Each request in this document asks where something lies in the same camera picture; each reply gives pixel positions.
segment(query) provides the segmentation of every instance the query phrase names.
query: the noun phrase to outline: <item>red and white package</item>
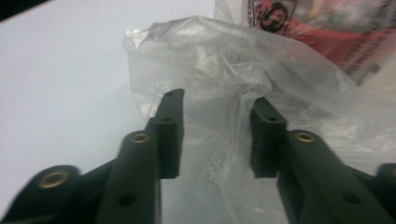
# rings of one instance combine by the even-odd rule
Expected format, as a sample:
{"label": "red and white package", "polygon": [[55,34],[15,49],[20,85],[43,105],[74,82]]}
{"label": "red and white package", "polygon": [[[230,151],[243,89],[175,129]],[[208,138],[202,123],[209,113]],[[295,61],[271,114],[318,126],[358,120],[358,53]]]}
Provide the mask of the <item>red and white package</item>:
{"label": "red and white package", "polygon": [[396,48],[396,0],[217,0],[215,18],[301,41],[355,79]]}

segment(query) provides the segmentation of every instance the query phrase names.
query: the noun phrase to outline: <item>clear plastic bag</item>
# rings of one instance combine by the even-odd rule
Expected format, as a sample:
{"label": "clear plastic bag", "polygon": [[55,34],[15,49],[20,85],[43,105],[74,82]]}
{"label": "clear plastic bag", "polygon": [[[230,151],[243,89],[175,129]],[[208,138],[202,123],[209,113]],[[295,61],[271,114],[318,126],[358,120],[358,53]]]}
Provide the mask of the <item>clear plastic bag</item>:
{"label": "clear plastic bag", "polygon": [[[259,97],[269,99],[289,130],[319,134],[347,165],[373,174],[380,163],[396,161],[396,105],[360,93],[337,66],[298,41],[192,17],[128,29],[124,47],[145,118],[165,92],[186,90],[181,175],[172,189],[191,191],[219,220],[287,223],[276,181],[254,179],[249,166],[248,116]],[[165,223],[179,220],[167,209],[182,216],[197,202],[168,204]]]}
{"label": "clear plastic bag", "polygon": [[394,0],[217,0],[215,19],[301,41],[357,83],[395,50]]}

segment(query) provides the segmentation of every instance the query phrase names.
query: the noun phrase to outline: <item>black plastic part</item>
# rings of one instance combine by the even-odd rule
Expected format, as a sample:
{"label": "black plastic part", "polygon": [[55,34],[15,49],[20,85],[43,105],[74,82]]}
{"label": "black plastic part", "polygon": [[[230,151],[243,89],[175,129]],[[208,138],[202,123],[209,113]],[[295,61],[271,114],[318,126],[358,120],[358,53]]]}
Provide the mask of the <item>black plastic part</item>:
{"label": "black plastic part", "polygon": [[[73,166],[40,172],[17,196],[1,223],[160,223],[160,179],[178,175],[183,92],[166,93],[147,130],[125,137],[114,161],[85,175],[78,175]],[[56,173],[67,178],[50,175]],[[46,182],[40,188],[37,183],[43,178]],[[49,187],[60,180],[62,185]]]}
{"label": "black plastic part", "polygon": [[0,1],[0,21],[17,15],[24,10],[35,7],[48,0],[1,0]]}
{"label": "black plastic part", "polygon": [[146,131],[157,134],[160,152],[161,179],[178,176],[183,129],[184,90],[169,91],[163,96],[155,118],[149,120]]}
{"label": "black plastic part", "polygon": [[281,147],[290,167],[278,185],[290,223],[395,223],[319,136],[292,131]]}
{"label": "black plastic part", "polygon": [[160,223],[157,144],[156,135],[150,132],[124,138],[95,224]]}
{"label": "black plastic part", "polygon": [[265,98],[256,100],[250,114],[253,137],[250,165],[256,177],[276,176],[280,152],[277,142],[283,141],[286,125],[286,120]]}
{"label": "black plastic part", "polygon": [[386,163],[379,167],[375,186],[378,199],[396,220],[396,163]]}
{"label": "black plastic part", "polygon": [[74,166],[53,166],[37,174],[17,196],[2,223],[51,223],[64,213],[72,212],[71,204],[78,183]]}

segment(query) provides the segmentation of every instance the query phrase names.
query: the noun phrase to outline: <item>brass insert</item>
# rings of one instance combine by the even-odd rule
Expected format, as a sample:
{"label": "brass insert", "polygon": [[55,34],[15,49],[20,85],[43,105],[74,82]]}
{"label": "brass insert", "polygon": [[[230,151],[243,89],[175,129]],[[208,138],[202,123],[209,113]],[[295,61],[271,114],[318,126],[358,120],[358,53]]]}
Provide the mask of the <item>brass insert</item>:
{"label": "brass insert", "polygon": [[149,135],[145,133],[139,133],[131,138],[134,143],[144,143],[149,140]]}
{"label": "brass insert", "polygon": [[296,138],[302,142],[315,142],[315,137],[309,133],[297,133]]}
{"label": "brass insert", "polygon": [[41,178],[38,186],[42,189],[50,189],[62,185],[69,178],[69,173],[56,171]]}

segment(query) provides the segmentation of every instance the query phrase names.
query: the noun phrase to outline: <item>white surface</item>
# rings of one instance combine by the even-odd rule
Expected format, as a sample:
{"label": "white surface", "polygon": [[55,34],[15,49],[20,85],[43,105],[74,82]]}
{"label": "white surface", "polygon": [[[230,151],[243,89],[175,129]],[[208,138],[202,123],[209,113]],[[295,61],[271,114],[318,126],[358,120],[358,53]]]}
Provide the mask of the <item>white surface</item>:
{"label": "white surface", "polygon": [[82,173],[145,121],[129,89],[127,26],[212,17],[212,0],[57,0],[0,22],[0,216],[37,172]]}

